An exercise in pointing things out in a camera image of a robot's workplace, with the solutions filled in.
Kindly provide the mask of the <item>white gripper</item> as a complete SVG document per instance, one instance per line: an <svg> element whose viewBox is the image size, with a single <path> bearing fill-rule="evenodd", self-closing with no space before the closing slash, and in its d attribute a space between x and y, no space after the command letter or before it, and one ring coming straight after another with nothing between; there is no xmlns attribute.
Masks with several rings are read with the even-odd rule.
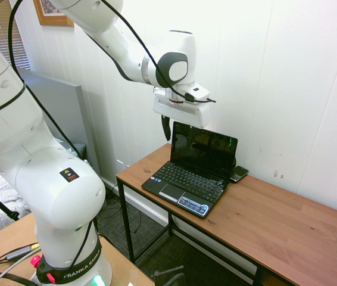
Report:
<svg viewBox="0 0 337 286"><path fill-rule="evenodd" d="M177 104L159 94L155 94L153 110L162 115L161 124L167 141L171 139L170 119L186 123L190 129L204 128L211 119L211 110L207 103L184 102Z"/></svg>

